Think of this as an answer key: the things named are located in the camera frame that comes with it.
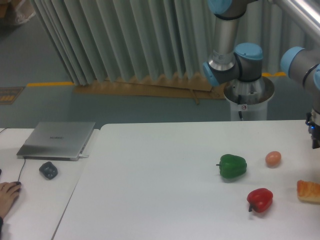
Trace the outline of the person hand on mouse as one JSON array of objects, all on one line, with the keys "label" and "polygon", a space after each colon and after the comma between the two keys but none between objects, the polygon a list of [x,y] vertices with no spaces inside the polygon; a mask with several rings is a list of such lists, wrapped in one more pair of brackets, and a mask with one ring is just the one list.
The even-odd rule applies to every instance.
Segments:
[{"label": "person hand on mouse", "polygon": [[0,184],[0,217],[3,219],[9,213],[15,200],[19,197],[20,192],[12,193],[10,188],[14,182],[2,182]]}]

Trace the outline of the dark sleeved forearm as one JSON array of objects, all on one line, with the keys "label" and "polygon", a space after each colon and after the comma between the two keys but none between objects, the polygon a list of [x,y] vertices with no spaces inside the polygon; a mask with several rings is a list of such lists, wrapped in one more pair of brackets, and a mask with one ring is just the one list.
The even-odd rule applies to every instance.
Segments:
[{"label": "dark sleeved forearm", "polygon": [[0,238],[1,238],[1,234],[2,234],[3,225],[4,225],[4,220],[2,217],[0,217]]}]

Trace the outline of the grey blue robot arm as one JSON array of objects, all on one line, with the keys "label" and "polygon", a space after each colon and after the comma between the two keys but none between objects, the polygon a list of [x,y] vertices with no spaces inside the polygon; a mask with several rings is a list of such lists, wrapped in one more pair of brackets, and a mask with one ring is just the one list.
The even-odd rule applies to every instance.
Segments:
[{"label": "grey blue robot arm", "polygon": [[[203,72],[212,86],[224,85],[223,94],[230,103],[232,120],[265,120],[275,87],[262,75],[262,48],[255,43],[235,43],[239,21],[249,1],[210,0],[207,4],[216,17],[216,35],[212,55],[202,65]],[[312,109],[305,123],[312,147],[317,149],[320,146],[320,51],[292,47],[282,56],[280,68],[312,96]]]}]

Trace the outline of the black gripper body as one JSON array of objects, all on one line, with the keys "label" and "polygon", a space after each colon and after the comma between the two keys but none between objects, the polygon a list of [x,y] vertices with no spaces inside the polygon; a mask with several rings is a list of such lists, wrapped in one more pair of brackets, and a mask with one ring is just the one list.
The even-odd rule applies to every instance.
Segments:
[{"label": "black gripper body", "polygon": [[320,114],[311,111],[306,114],[305,124],[308,126],[308,132],[311,134],[312,148],[320,147]]}]

